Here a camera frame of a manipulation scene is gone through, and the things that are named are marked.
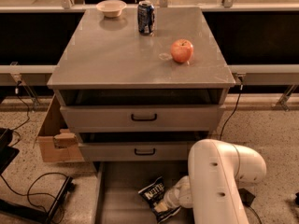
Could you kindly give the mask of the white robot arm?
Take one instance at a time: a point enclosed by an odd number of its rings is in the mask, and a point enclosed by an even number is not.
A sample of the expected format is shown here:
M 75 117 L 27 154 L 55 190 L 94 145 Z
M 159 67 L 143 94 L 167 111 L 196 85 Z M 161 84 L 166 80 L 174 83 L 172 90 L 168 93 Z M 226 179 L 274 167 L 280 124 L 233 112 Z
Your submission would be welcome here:
M 257 151 L 204 139 L 189 152 L 188 175 L 154 209 L 190 207 L 195 224 L 249 224 L 237 183 L 258 183 L 265 175 L 266 164 Z

